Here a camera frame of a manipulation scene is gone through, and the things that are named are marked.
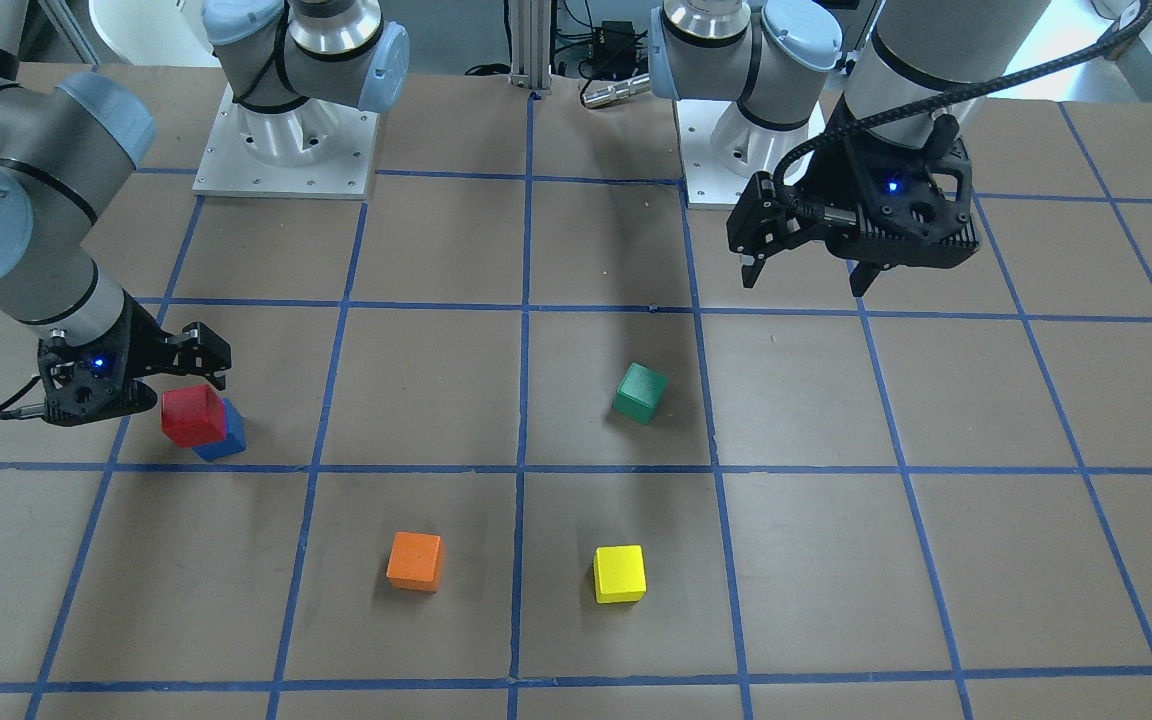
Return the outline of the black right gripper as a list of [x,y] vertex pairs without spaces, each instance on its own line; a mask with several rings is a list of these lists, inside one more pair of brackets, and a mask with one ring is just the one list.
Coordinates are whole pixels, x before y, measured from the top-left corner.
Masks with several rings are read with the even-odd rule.
[[189,323],[168,334],[131,296],[108,332],[86,344],[41,340],[37,353],[44,387],[41,419],[56,427],[143,414],[157,395],[141,379],[166,374],[200,377],[227,388],[230,344],[205,323]]

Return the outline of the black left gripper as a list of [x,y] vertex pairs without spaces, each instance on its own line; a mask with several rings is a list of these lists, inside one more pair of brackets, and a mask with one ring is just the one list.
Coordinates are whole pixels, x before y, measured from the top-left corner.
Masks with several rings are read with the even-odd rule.
[[970,209],[972,161],[952,114],[933,120],[920,149],[863,131],[814,150],[797,192],[812,204],[850,211],[852,225],[801,214],[799,200],[787,199],[786,190],[770,172],[755,172],[726,220],[728,250],[738,255],[746,290],[765,262],[809,242],[856,263],[855,300],[863,300],[887,266],[950,270],[980,247]]

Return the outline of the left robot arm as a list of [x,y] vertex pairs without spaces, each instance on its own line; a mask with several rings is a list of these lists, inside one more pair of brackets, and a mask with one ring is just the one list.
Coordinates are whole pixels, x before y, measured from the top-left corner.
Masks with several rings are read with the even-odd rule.
[[726,222],[742,285],[820,242],[863,296],[896,266],[955,268],[978,252],[963,127],[1044,1],[886,1],[817,138],[808,126],[844,56],[814,1],[664,1],[647,32],[652,91],[727,104],[719,149],[746,183]]

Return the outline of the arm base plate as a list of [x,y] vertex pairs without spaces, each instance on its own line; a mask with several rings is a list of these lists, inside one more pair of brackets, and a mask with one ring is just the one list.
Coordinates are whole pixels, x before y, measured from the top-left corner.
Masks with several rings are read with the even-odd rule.
[[282,114],[233,101],[225,88],[195,173],[198,196],[367,200],[382,118],[311,99]]
[[751,174],[772,173],[782,156],[826,127],[819,103],[806,124],[790,131],[751,123],[736,103],[685,99],[675,114],[690,209],[733,209]]

